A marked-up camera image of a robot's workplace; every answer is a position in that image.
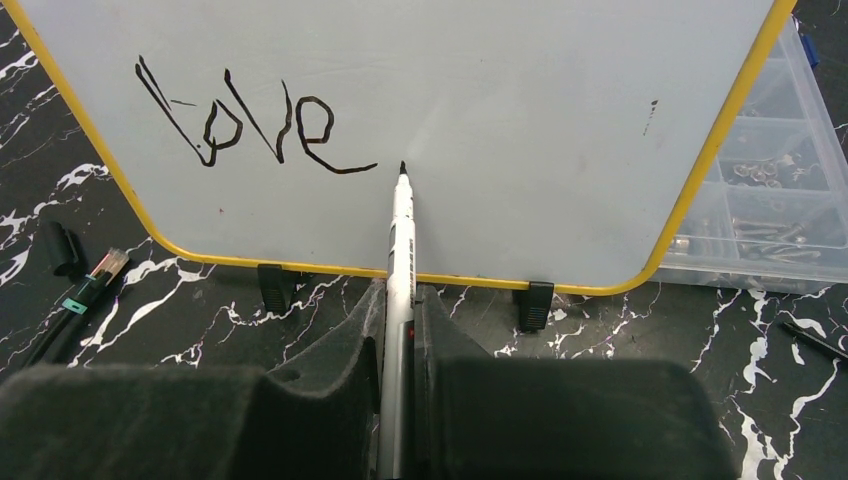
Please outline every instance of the black whiteboard foot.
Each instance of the black whiteboard foot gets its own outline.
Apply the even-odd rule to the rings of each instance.
[[[515,291],[514,294],[518,302],[518,329],[522,332],[544,330],[554,298],[554,284],[530,282],[530,288]]]
[[[291,298],[300,279],[300,272],[283,270],[279,265],[260,264],[256,267],[259,289],[265,310],[282,315],[291,305]]]

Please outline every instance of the cable connector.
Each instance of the cable connector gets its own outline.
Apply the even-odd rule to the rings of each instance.
[[[62,302],[62,307],[77,315],[82,315],[88,307],[114,280],[121,269],[130,261],[129,255],[123,250],[110,248],[106,256],[85,276],[85,283]]]

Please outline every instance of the clear plastic container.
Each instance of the clear plastic container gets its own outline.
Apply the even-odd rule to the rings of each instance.
[[[790,20],[653,280],[811,293],[848,282],[848,164]]]

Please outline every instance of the cable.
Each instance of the cable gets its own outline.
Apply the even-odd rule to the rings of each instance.
[[[103,290],[114,280],[121,269],[129,262],[130,258],[126,252],[116,248],[109,249],[106,256],[94,267],[90,274],[85,276],[85,282],[76,291],[62,301],[62,313],[55,322],[47,328],[44,336],[33,348],[22,368],[35,365],[44,357],[47,350],[56,341],[56,337],[68,326],[77,315],[83,315],[92,303],[103,293]]]

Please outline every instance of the blue object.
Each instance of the blue object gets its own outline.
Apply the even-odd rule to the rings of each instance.
[[[813,44],[813,39],[809,35],[800,34],[801,45],[804,46],[804,53],[807,54],[807,61],[810,62],[810,68],[815,69],[819,64],[819,52]]]

